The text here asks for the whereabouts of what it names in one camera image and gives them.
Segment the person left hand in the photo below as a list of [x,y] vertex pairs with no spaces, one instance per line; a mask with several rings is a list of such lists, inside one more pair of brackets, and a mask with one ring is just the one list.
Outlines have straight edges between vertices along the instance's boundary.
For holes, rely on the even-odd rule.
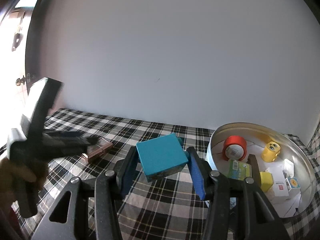
[[37,174],[25,165],[17,165],[7,157],[1,160],[1,210],[5,218],[9,217],[12,203],[17,200],[16,182],[22,180],[35,183],[37,191],[42,190],[48,176],[48,163],[36,160],[34,165]]

